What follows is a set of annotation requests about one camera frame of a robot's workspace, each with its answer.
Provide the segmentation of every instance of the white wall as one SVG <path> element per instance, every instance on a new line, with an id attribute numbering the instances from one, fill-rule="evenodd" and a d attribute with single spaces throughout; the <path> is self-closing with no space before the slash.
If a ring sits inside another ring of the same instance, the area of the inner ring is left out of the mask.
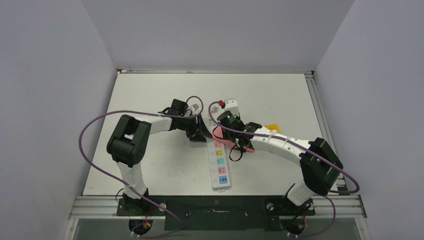
<path id="1" fill-rule="evenodd" d="M 123 69 L 313 70 L 354 0 L 82 0 Z"/>
<path id="2" fill-rule="evenodd" d="M 315 72 L 374 240 L 423 239 L 424 1 L 356 0 Z"/>
<path id="3" fill-rule="evenodd" d="M 0 238 L 62 239 L 116 71 L 79 0 L 2 1 L 0 26 Z"/>

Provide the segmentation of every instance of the colored outlet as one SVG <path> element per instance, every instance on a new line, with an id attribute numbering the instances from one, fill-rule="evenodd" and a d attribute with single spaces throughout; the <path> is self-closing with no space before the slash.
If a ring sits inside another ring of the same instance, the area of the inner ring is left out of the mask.
<path id="1" fill-rule="evenodd" d="M 222 165 L 224 165 L 224 164 L 225 164 L 224 158 L 222 158 L 222 157 L 218 157 L 218 158 L 216 159 L 216 165 L 218 165 L 218 166 L 222 166 Z"/>
<path id="2" fill-rule="evenodd" d="M 222 155 L 224 155 L 224 153 L 221 149 L 218 149 L 218 150 L 215 150 L 215 155 L 218 157 L 221 157 Z"/>
<path id="3" fill-rule="evenodd" d="M 215 148 L 216 148 L 216 149 L 219 149 L 219 148 L 222 148 L 222 147 L 223 147 L 223 144 L 222 144 L 222 143 L 220 143 L 219 141 L 215 141 L 215 142 L 214 142 L 214 145 L 215 145 Z"/>
<path id="4" fill-rule="evenodd" d="M 228 183 L 227 176 L 226 175 L 225 176 L 220 176 L 219 177 L 219 184 L 226 184 L 226 183 Z"/>
<path id="5" fill-rule="evenodd" d="M 218 174 L 219 175 L 226 174 L 226 173 L 227 173 L 227 171 L 225 169 L 225 166 L 218 167 Z"/>

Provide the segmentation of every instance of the gray floor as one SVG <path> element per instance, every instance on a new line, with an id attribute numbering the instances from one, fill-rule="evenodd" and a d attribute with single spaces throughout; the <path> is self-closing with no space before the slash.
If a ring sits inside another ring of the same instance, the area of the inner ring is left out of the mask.
<path id="1" fill-rule="evenodd" d="M 164 220 L 156 220 L 154 227 L 148 235 L 163 232 Z M 305 234 L 314 233 L 325 228 L 330 219 L 306 219 Z M 75 231 L 74 240 L 134 240 L 130 238 L 127 219 L 80 219 Z M 251 229 L 245 231 L 180 231 L 169 236 L 162 237 L 166 240 L 281 240 L 287 239 L 283 231 L 268 231 L 263 229 Z M 355 220 L 351 218 L 337 219 L 334 226 L 319 236 L 308 237 L 308 240 L 359 240 L 359 234 Z"/>

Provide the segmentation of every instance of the white tabletop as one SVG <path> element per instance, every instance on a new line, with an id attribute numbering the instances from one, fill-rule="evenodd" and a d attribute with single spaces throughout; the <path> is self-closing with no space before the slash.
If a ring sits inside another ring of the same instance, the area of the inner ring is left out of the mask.
<path id="1" fill-rule="evenodd" d="M 119 74 L 108 112 L 157 113 L 169 107 L 173 99 L 185 101 L 192 95 L 203 100 L 205 114 L 211 102 L 235 98 L 245 123 L 278 124 L 282 134 L 298 139 L 322 136 L 303 74 Z M 119 177 L 106 145 L 121 115 L 104 120 L 93 159 L 100 168 Z M 206 143 L 189 142 L 180 130 L 151 135 L 141 168 L 151 195 L 283 195 L 302 179 L 301 169 L 294 163 L 256 151 L 245 153 L 238 162 L 229 161 L 231 187 L 214 191 Z M 121 188 L 122 183 L 91 168 L 83 195 L 114 196 Z"/>

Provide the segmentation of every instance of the power strip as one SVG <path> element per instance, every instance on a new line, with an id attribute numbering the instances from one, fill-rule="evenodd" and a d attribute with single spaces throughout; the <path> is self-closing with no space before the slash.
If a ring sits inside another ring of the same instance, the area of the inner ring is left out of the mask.
<path id="1" fill-rule="evenodd" d="M 206 139 L 206 144 L 212 188 L 224 189 L 230 187 L 230 173 L 224 144 L 210 138 Z"/>

